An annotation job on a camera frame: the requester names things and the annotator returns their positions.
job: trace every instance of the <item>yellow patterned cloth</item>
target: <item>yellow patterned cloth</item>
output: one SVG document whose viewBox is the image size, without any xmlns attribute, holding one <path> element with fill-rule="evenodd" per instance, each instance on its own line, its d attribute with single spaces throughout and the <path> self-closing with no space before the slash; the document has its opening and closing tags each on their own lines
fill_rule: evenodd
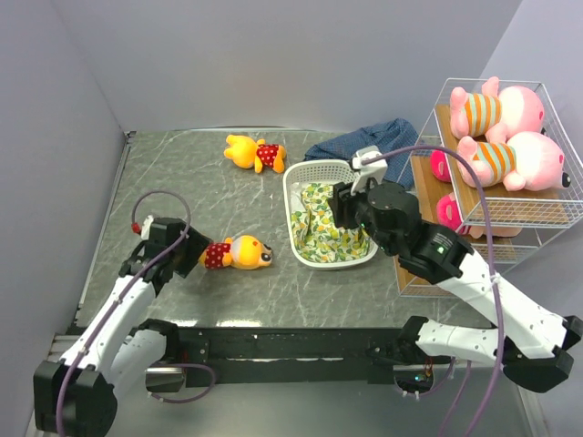
<svg viewBox="0 0 583 437">
<path fill-rule="evenodd" d="M 291 214 L 293 243 L 300 255 L 312 262 L 342 262 L 365 257 L 371 240 L 361 229 L 333 225 L 328 198 L 332 186 L 311 184 L 302 190 L 302 210 Z"/>
</svg>

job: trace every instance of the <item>red polka dot shirt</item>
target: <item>red polka dot shirt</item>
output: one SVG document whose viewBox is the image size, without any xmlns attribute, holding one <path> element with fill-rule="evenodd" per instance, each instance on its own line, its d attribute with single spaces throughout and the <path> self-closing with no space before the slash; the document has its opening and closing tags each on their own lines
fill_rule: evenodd
<svg viewBox="0 0 583 437">
<path fill-rule="evenodd" d="M 273 162 L 277 157 L 277 152 L 280 150 L 279 144 L 263 144 L 257 149 L 257 156 L 261 163 L 269 168 L 273 168 Z"/>
<path fill-rule="evenodd" d="M 204 260 L 204 267 L 207 269 L 223 269 L 222 258 L 229 253 L 229 243 L 212 243 L 207 247 L 207 257 Z"/>
</svg>

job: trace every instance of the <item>pig snout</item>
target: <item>pig snout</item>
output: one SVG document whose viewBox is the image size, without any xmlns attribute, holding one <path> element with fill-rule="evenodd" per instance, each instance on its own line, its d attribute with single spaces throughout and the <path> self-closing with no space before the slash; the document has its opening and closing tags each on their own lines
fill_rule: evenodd
<svg viewBox="0 0 583 437">
<path fill-rule="evenodd" d="M 571 186 L 571 176 L 563 172 L 563 179 L 561 181 L 563 188 L 569 188 Z"/>
</svg>

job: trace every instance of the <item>red connector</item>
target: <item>red connector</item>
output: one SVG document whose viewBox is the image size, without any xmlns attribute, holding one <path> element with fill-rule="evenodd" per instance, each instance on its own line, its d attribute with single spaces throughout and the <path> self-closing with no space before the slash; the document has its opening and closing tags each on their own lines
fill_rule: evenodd
<svg viewBox="0 0 583 437">
<path fill-rule="evenodd" d="M 131 230 L 133 230 L 134 233 L 138 235 L 142 233 L 142 228 L 139 226 L 138 223 L 135 222 L 131 224 Z"/>
</svg>

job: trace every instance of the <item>gray marble surface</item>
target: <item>gray marble surface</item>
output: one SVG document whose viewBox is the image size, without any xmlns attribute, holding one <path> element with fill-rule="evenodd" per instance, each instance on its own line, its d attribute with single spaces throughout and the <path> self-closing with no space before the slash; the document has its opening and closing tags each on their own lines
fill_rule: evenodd
<svg viewBox="0 0 583 437">
<path fill-rule="evenodd" d="M 457 299 L 400 297 L 393 261 L 377 255 L 361 267 L 337 271 L 306 268 L 292 254 L 283 205 L 282 175 L 257 175 L 223 157 L 224 131 L 138 133 L 111 209 L 77 325 L 87 326 L 115 282 L 120 263 L 138 243 L 130 213 L 141 194 L 175 191 L 192 208 L 192 226 L 214 240 L 251 234 L 272 246 L 266 269 L 205 270 L 175 277 L 144 316 L 182 326 L 400 327 L 409 316 L 486 327 L 476 311 Z M 336 134 L 245 132 L 288 149 L 286 167 L 302 161 L 315 143 Z M 138 217 L 184 217 L 177 200 L 153 196 Z"/>
</svg>

